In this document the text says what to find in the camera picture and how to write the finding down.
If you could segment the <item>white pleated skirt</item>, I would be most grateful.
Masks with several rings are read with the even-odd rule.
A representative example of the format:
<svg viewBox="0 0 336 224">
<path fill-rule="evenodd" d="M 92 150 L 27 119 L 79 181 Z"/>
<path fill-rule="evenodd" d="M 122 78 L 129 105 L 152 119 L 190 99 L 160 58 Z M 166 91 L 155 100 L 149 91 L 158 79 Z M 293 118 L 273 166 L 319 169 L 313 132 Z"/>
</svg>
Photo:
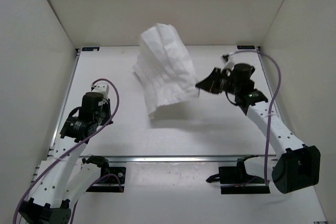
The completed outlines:
<svg viewBox="0 0 336 224">
<path fill-rule="evenodd" d="M 157 23 L 139 36 L 133 70 L 143 88 L 151 119 L 161 107 L 200 96 L 192 58 L 172 25 Z"/>
</svg>

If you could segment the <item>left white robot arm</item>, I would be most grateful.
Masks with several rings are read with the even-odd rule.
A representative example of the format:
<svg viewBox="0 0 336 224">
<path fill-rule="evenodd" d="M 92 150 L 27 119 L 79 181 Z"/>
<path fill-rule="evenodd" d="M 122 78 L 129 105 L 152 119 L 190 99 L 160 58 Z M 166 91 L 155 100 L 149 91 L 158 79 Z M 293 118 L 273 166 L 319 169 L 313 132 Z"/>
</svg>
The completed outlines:
<svg viewBox="0 0 336 224">
<path fill-rule="evenodd" d="M 82 97 L 60 131 L 52 159 L 19 203 L 17 213 L 27 223 L 69 223 L 79 198 L 98 181 L 109 177 L 109 162 L 102 156 L 84 158 L 83 167 L 71 173 L 89 140 L 112 123 L 108 86 L 98 85 Z"/>
</svg>

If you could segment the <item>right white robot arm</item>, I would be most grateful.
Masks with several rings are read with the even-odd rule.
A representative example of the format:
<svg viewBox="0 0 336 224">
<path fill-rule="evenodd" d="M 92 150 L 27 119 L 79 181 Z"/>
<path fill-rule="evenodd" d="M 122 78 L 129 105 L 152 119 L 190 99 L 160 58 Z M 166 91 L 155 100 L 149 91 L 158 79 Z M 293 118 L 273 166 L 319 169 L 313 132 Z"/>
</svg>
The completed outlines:
<svg viewBox="0 0 336 224">
<path fill-rule="evenodd" d="M 253 177 L 273 182 L 283 194 L 314 186 L 319 182 L 321 153 L 297 138 L 272 112 L 266 96 L 255 88 L 251 76 L 255 68 L 246 63 L 232 68 L 214 68 L 196 84 L 196 88 L 212 94 L 225 93 L 235 97 L 234 106 L 255 123 L 276 153 L 276 160 L 249 155 L 237 160 L 236 178 L 248 182 Z"/>
</svg>

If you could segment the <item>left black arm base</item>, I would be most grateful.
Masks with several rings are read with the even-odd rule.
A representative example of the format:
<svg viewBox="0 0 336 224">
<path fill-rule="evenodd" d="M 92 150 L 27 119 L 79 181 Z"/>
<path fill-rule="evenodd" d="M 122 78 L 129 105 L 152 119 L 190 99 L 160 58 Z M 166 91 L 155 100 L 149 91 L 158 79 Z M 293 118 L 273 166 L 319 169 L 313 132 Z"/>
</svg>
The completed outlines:
<svg viewBox="0 0 336 224">
<path fill-rule="evenodd" d="M 91 155 L 83 158 L 82 164 L 94 164 L 100 169 L 100 177 L 87 189 L 95 193 L 123 193 L 126 167 L 110 166 L 102 156 Z"/>
</svg>

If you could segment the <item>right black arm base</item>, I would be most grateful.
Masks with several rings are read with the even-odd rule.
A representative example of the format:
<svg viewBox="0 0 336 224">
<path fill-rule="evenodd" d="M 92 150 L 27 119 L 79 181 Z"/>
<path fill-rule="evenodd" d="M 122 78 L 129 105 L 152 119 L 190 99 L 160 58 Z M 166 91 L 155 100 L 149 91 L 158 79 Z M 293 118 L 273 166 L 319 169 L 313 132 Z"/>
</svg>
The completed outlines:
<svg viewBox="0 0 336 224">
<path fill-rule="evenodd" d="M 269 194 L 269 186 L 264 184 L 263 178 L 246 173 L 244 162 L 255 157 L 258 156 L 241 157 L 237 160 L 236 166 L 220 166 L 218 173 L 208 177 L 206 182 L 219 182 L 222 195 Z"/>
</svg>

